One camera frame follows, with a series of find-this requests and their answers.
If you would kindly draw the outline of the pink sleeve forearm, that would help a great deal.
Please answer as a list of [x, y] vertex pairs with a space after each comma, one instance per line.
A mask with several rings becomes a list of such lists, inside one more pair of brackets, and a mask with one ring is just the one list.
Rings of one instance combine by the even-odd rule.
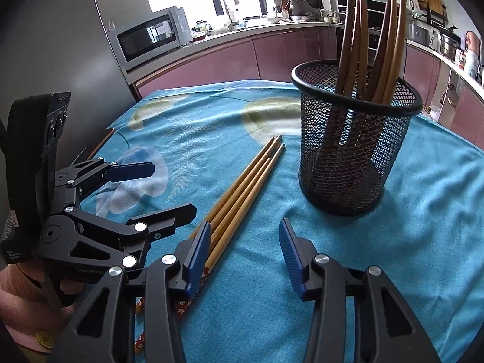
[[47, 355], [55, 346], [77, 305], [54, 308], [42, 288], [42, 266], [35, 262], [8, 265], [1, 271], [1, 320], [25, 352]]

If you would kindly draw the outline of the left hand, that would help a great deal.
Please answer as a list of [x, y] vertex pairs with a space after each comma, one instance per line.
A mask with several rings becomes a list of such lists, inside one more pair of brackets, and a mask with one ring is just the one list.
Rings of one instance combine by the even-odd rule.
[[79, 299], [85, 289], [84, 283], [50, 277], [39, 261], [23, 262], [15, 266], [27, 280], [34, 281], [34, 285], [39, 285], [40, 289], [46, 294], [47, 301], [52, 308], [71, 306]]

